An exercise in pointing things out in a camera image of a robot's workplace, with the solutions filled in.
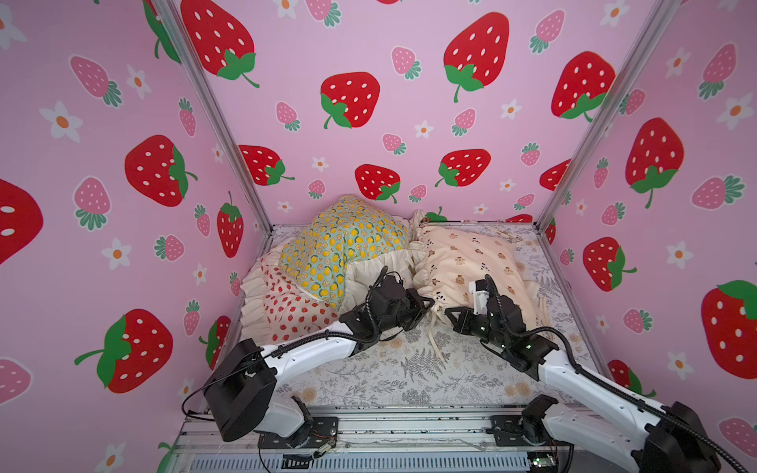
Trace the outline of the cream animal print pillow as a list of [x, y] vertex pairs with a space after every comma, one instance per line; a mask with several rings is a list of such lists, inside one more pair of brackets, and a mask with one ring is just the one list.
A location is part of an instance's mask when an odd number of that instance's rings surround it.
[[428, 336], [435, 340], [435, 326], [451, 323], [445, 317], [450, 307], [472, 307], [469, 286], [490, 275], [499, 293], [522, 309], [528, 329], [550, 325], [546, 303], [537, 293], [540, 284], [522, 277], [522, 268], [510, 245], [510, 236], [485, 236], [430, 223], [421, 211], [410, 221], [412, 250], [420, 259], [415, 263], [413, 285], [423, 297], [435, 301]]

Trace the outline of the lemon print teal pillow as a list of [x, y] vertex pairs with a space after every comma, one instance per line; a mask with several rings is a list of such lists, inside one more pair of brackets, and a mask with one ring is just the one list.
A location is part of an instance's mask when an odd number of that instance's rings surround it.
[[409, 242], [408, 228], [400, 220], [345, 195], [283, 246], [278, 267], [307, 293], [340, 307], [350, 263], [405, 250]]

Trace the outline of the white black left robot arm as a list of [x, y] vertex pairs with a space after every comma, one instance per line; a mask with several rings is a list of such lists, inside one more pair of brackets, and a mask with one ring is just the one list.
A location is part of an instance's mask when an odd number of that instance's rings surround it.
[[276, 389], [372, 348], [386, 331], [415, 329], [434, 305], [434, 299], [405, 288], [397, 275], [386, 273], [370, 287], [364, 303], [325, 329], [280, 345], [239, 342], [199, 389], [221, 439], [230, 443], [256, 432], [303, 443], [313, 429], [313, 418], [299, 397], [277, 399]]

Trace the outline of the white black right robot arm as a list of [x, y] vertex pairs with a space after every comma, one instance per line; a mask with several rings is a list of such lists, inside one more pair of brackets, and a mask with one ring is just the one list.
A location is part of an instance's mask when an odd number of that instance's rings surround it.
[[491, 278], [472, 284], [472, 307], [445, 315], [453, 330], [536, 382], [577, 400], [583, 414], [540, 395], [522, 410], [518, 430], [531, 445], [550, 441], [589, 451], [628, 472], [718, 472], [727, 454], [681, 403], [648, 400], [580, 365], [567, 337], [553, 327], [528, 330], [522, 311]]

